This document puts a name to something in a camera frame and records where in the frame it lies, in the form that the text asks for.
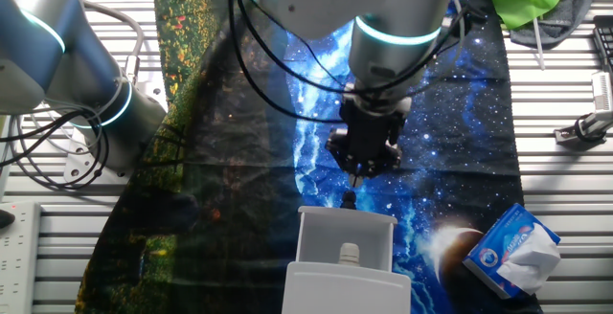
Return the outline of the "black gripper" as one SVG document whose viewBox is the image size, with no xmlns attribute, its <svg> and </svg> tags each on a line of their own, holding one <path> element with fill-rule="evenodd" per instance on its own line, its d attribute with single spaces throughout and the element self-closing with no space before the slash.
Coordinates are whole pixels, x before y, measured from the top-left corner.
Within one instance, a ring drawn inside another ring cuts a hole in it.
<svg viewBox="0 0 613 314">
<path fill-rule="evenodd" d="M 399 167 L 401 149 L 397 140 L 405 124 L 404 112 L 373 114 L 363 110 L 356 100 L 346 99 L 341 104 L 340 116 L 347 129 L 332 129 L 326 149 L 349 175 L 351 186 L 358 188 L 365 179 Z"/>
</svg>

